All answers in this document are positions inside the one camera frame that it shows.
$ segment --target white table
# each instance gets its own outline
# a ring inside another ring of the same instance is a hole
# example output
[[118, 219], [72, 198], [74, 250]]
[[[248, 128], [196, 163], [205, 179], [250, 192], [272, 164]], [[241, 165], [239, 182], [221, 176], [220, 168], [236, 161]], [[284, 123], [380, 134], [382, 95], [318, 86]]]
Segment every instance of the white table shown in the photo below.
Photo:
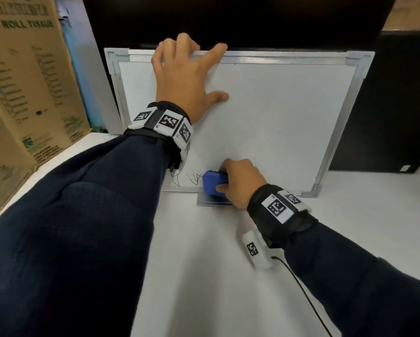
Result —
[[[12, 202], [56, 165], [112, 137], [86, 136], [44, 164]], [[321, 222], [420, 279], [420, 169], [329, 172], [319, 198], [305, 202]], [[284, 266], [253, 269], [240, 239], [251, 227], [235, 208], [196, 207], [196, 194], [162, 193], [132, 336], [324, 336]]]

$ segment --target wrist strap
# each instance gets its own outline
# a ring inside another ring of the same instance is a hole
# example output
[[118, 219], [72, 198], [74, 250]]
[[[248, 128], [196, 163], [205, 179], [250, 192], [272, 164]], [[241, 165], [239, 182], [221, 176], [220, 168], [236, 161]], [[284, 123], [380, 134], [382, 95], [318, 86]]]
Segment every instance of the wrist strap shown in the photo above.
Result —
[[178, 149], [172, 155], [170, 167], [182, 170], [190, 150], [191, 127], [185, 111], [169, 102], [150, 103], [146, 110], [135, 115], [124, 135], [146, 135], [156, 137], [175, 145]]
[[285, 249], [292, 233], [305, 231], [318, 223], [310, 215], [311, 208], [297, 196], [271, 184], [257, 189], [247, 210], [270, 248]]

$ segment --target navy blue sleeve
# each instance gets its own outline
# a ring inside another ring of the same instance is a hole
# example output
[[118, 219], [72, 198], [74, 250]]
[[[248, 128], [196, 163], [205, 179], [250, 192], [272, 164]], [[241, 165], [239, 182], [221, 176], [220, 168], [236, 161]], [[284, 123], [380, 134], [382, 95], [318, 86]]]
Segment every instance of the navy blue sleeve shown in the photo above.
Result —
[[66, 161], [0, 217], [0, 336], [129, 336], [169, 156], [120, 136]]
[[319, 223], [285, 257], [343, 336], [420, 337], [420, 281]]

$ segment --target whiteboard frame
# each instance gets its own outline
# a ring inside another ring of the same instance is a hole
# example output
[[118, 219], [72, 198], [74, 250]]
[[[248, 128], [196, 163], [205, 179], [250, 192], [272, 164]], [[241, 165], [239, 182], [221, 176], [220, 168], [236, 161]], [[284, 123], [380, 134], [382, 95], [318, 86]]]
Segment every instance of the whiteboard frame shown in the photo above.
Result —
[[[121, 78], [120, 62], [151, 62], [154, 50], [134, 50], [128, 48], [105, 48], [105, 57], [109, 74], [115, 89], [115, 97], [119, 114], [124, 127], [130, 124], [127, 100], [123, 81]], [[197, 51], [194, 56], [204, 55], [204, 51]], [[322, 181], [327, 173], [333, 155], [335, 154], [342, 132], [348, 121], [352, 107], [357, 99], [361, 84], [366, 78], [374, 58], [372, 51], [227, 51], [219, 63], [245, 63], [245, 64], [302, 64], [302, 65], [348, 65], [354, 66], [355, 73], [349, 86], [346, 98], [341, 107], [334, 131], [316, 175], [313, 187], [303, 191], [300, 196], [316, 198], [322, 189]], [[175, 187], [162, 189], [164, 192], [198, 193], [202, 187]]]

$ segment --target black cable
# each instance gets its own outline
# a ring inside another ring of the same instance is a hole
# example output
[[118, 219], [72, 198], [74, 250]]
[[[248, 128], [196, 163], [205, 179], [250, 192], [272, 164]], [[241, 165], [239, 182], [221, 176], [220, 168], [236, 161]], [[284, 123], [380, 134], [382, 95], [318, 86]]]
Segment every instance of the black cable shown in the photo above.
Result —
[[299, 280], [297, 279], [296, 275], [295, 275], [295, 274], [294, 274], [294, 272], [291, 270], [291, 268], [290, 268], [288, 265], [286, 265], [286, 263], [285, 263], [282, 259], [280, 259], [279, 257], [277, 257], [277, 256], [272, 256], [271, 258], [272, 258], [272, 259], [276, 259], [276, 260], [280, 261], [280, 262], [283, 264], [283, 266], [285, 266], [285, 267], [286, 267], [286, 269], [287, 269], [288, 271], [290, 271], [291, 275], [294, 277], [294, 280], [296, 280], [296, 283], [299, 285], [299, 287], [300, 287], [300, 289], [302, 290], [303, 294], [305, 294], [306, 299], [308, 300], [308, 302], [309, 302], [309, 303], [310, 303], [310, 305], [312, 306], [312, 309], [313, 309], [313, 311], [316, 313], [316, 316], [319, 318], [319, 321], [321, 322], [322, 326], [323, 326], [323, 327], [324, 327], [324, 329], [327, 331], [327, 333], [329, 334], [329, 336], [330, 336], [330, 337], [333, 337], [333, 336], [332, 336], [332, 334], [330, 333], [329, 329], [327, 329], [327, 327], [325, 326], [324, 322], [322, 321], [321, 317], [320, 317], [320, 316], [319, 316], [319, 314], [318, 314], [318, 311], [316, 311], [315, 307], [313, 306], [312, 301], [308, 298], [307, 293], [306, 293], [306, 292], [305, 292], [305, 290], [303, 289], [302, 285], [300, 284]]

